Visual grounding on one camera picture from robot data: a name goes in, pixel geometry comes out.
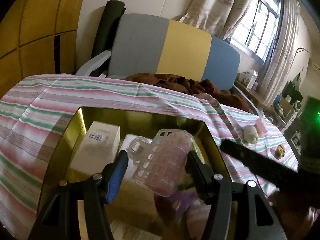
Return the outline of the person's right hand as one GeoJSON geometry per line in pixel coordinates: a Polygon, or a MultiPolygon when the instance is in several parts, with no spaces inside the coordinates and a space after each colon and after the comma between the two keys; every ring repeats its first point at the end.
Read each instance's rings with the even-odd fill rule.
{"type": "Polygon", "coordinates": [[[319,210],[313,207],[306,207],[280,191],[272,193],[268,200],[281,223],[287,239],[303,239],[319,215],[319,210]]]}

